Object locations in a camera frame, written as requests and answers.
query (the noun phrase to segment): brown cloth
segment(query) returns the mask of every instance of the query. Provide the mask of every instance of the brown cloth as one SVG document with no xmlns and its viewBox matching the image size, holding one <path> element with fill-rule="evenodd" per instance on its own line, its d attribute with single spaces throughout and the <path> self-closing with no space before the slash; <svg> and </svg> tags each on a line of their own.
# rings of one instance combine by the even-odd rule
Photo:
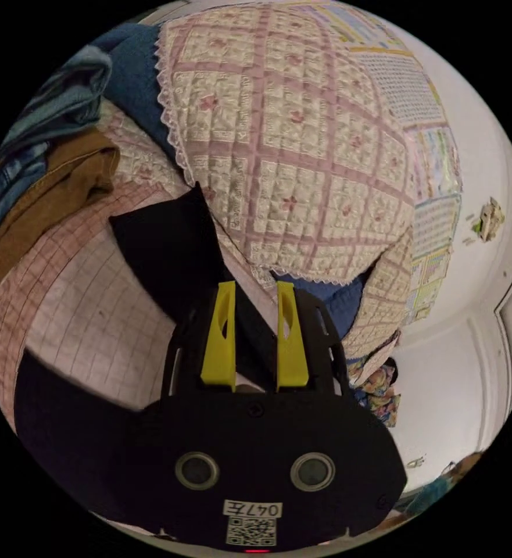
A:
<svg viewBox="0 0 512 558">
<path fill-rule="evenodd" d="M 118 147 L 96 128 L 54 144 L 46 175 L 0 225 L 0 283 L 47 229 L 112 192 L 119 160 Z"/>
</svg>

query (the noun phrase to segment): label sticker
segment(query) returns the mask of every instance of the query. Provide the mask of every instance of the label sticker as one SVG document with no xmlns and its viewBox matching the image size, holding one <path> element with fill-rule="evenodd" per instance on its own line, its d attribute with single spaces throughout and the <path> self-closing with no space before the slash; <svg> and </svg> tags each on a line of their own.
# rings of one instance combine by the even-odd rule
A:
<svg viewBox="0 0 512 558">
<path fill-rule="evenodd" d="M 229 517 L 257 517 L 279 519 L 283 513 L 281 502 L 241 502 L 225 500 L 223 515 Z"/>
<path fill-rule="evenodd" d="M 277 520 L 269 517 L 229 517 L 227 544 L 237 546 L 276 546 Z"/>
</svg>

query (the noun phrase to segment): printed number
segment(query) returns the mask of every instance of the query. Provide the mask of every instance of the printed number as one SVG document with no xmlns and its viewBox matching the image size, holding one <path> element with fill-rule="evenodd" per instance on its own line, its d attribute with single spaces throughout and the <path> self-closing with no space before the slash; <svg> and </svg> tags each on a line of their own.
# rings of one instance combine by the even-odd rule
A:
<svg viewBox="0 0 512 558">
<path fill-rule="evenodd" d="M 223 514 L 233 517 L 281 517 L 282 504 L 225 500 Z"/>
</svg>

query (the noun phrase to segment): qr code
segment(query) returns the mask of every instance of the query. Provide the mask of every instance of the qr code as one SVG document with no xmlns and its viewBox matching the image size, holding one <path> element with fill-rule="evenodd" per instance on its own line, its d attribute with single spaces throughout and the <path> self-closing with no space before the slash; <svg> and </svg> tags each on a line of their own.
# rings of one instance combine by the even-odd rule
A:
<svg viewBox="0 0 512 558">
<path fill-rule="evenodd" d="M 257 517 L 229 517 L 227 544 L 275 546 L 277 544 L 277 520 Z"/>
</svg>

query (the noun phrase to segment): camera lens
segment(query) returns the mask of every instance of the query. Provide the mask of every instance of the camera lens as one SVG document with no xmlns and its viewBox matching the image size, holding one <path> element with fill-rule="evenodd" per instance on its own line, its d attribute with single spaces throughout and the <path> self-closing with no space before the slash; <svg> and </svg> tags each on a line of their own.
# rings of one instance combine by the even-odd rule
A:
<svg viewBox="0 0 512 558">
<path fill-rule="evenodd" d="M 306 453 L 291 468 L 291 481 L 299 490 L 315 492 L 329 486 L 335 476 L 333 461 L 323 453 Z"/>
<path fill-rule="evenodd" d="M 175 473 L 179 482 L 190 490 L 207 490 L 217 483 L 219 467 L 209 455 L 191 452 L 177 461 Z"/>
</svg>

